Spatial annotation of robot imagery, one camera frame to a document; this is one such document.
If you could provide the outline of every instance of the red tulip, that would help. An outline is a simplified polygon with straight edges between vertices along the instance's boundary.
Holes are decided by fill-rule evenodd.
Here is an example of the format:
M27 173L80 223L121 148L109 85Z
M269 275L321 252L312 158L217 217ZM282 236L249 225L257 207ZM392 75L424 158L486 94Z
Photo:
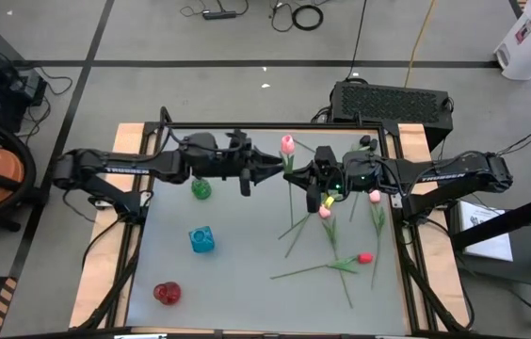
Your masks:
M360 253L358 255L358 263L360 264L370 264L374 260L375 256L370 252Z

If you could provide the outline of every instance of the table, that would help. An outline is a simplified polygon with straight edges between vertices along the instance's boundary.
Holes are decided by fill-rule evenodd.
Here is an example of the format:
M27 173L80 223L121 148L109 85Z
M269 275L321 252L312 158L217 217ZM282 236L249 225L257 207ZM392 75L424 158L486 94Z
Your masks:
M119 125L113 152L118 153L138 153L144 123L122 123ZM426 144L426 136L423 125L421 124L400 124L400 142L404 157L411 161L430 160L430 153ZM393 139L387 136L388 149L390 156L394 156ZM153 149L154 139L149 140L149 150ZM121 174L108 174L106 180L112 185L122 190L132 189L134 176ZM148 178L142 178L140 189L146 187ZM414 188L415 193L424 194L435 189L437 184L425 183L419 184ZM443 212L434 211L430 218L445 225ZM112 209L97 212L96 223L92 231L92 238L99 234L107 225L115 221L116 215ZM70 327L75 327L84 322L102 301L103 297L111 287L117 267L118 257L123 238L123 223L120 223L98 241L89 252L84 271L77 290L77 297L72 310ZM132 234L130 250L128 256L131 256L137 241L138 229L134 229ZM460 285L458 269L450 239L435 230L431 225L422 225L420 227L420 237L422 242L422 251L426 264L426 274L431 288L443 302L445 307L454 315L456 320L466 325L469 316L464 302L464 296ZM418 324L421 330L427 330L425 304L422 296L418 291L415 283L413 285L414 300L416 301L416 314ZM130 282L121 290L119 298L119 307L115 316L115 326L124 326L127 304L130 292ZM404 324L406 324L406 334L410 334L408 320L408 311L405 309ZM437 321L439 329L443 330L443 324ZM190 330L190 329L155 329L155 328L137 328L134 332L168 332L168 333L213 333L213 330ZM225 331L226 333L238 333L238 331Z

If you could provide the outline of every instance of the black hose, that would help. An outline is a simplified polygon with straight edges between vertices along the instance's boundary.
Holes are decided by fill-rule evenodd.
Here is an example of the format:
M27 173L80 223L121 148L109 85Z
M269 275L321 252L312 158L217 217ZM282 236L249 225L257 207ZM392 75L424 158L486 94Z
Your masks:
M36 163L29 149L11 132L0 127L0 145L17 155L24 167L24 177L18 190L0 202L0 214L14 207L33 188L36 182Z

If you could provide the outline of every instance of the floor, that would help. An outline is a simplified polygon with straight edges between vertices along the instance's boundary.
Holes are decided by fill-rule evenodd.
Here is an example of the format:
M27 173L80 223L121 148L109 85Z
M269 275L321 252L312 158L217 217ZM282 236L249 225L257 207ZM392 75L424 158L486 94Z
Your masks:
M52 115L30 141L38 184L51 154L78 147L109 150L119 123L155 121L161 105L175 121L308 121L347 74L362 2L329 1L321 6L325 18L318 29L288 33L270 26L267 1L249 2L242 17L206 22L179 13L187 5L200 9L194 0L0 0L0 33L7 41L26 59L51 65L45 67L49 74L74 81L67 93L48 97ZM223 3L244 6L240 0ZM363 67L354 73L371 84L402 86L428 4L370 0L357 54ZM512 5L440 0L433 11L416 55L431 62L417 65L409 86L447 90L454 98L455 128L445 156L499 151L531 132L531 80L509 81L488 66L492 50L516 21ZM308 16L301 20L313 19ZM280 12L275 25L289 20ZM531 145L508 155L507 162L515 184L501 195L480 194L489 205L531 201ZM0 233L0 277L18 280L2 336L68 327L91 224L68 209L61 194L52 189L41 214L20 212L24 232ZM74 192L70 201L92 216L85 194ZM477 331L531 337L531 311L519 301L488 279L463 275L462 281L475 305ZM531 286L497 283L531 301Z

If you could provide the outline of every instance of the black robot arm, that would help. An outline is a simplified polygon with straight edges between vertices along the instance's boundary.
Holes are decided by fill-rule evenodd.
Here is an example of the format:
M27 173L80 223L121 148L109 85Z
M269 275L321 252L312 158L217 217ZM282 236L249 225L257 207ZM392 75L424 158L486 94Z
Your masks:
M95 200L111 203L127 221L142 222L146 208L139 192L123 192L100 178L100 173L150 175L163 182L179 185L190 175L200 178L238 177L240 192L250 195L255 185L279 173L282 160L260 152L240 130L227 134L228 149L219 149L209 133L185 137L175 151L156 155L109 153L77 149L61 155L55 165L53 184L65 190L82 189Z
M416 221L447 201L476 191L504 192L512 185L506 162L493 153L465 152L452 159L413 163L388 159L371 151L346 153L337 162L329 146L315 150L306 167L284 174L284 179L306 190L308 212L317 212L321 193L337 190L344 200L351 191L400 194L404 219ZM414 185L440 182L425 195L411 194Z

